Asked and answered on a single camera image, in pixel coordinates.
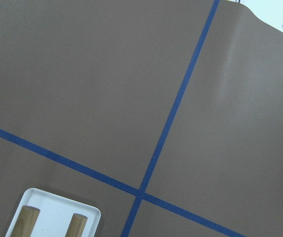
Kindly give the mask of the wooden rack dowel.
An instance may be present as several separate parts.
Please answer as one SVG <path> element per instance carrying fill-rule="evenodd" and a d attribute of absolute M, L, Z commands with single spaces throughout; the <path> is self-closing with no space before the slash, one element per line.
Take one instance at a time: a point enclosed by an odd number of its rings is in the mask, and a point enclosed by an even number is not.
<path fill-rule="evenodd" d="M 87 216 L 74 213 L 68 226 L 65 237 L 81 237 L 88 220 Z"/>
<path fill-rule="evenodd" d="M 32 206 L 22 206 L 14 228 L 11 232 L 11 237 L 30 237 L 38 216 L 40 209 Z"/>

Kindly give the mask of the white rack tray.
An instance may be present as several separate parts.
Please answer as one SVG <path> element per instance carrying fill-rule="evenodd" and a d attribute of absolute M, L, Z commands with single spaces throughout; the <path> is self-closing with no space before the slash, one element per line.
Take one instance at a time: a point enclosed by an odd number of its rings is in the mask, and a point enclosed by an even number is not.
<path fill-rule="evenodd" d="M 40 210 L 31 234 L 33 237 L 64 237 L 74 214 L 87 217 L 82 236 L 93 237 L 101 218 L 101 212 L 96 207 L 37 188 L 30 188 L 24 192 L 18 204 L 5 234 L 7 237 L 11 235 L 23 206 Z"/>

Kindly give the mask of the right wooden rack dowel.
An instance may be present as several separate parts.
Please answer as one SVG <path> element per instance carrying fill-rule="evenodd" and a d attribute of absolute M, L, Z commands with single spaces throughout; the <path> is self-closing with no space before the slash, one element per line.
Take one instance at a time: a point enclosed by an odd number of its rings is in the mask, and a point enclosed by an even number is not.
<path fill-rule="evenodd" d="M 87 216 L 74 213 L 68 226 L 65 237 L 81 237 L 88 220 Z"/>

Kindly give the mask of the left wooden rack dowel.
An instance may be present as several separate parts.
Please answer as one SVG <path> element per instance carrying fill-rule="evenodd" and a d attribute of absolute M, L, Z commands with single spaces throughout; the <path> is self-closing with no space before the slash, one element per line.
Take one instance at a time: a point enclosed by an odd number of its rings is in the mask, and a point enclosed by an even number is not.
<path fill-rule="evenodd" d="M 14 228 L 11 232 L 11 237 L 30 237 L 38 216 L 40 209 L 32 206 L 22 206 Z"/>

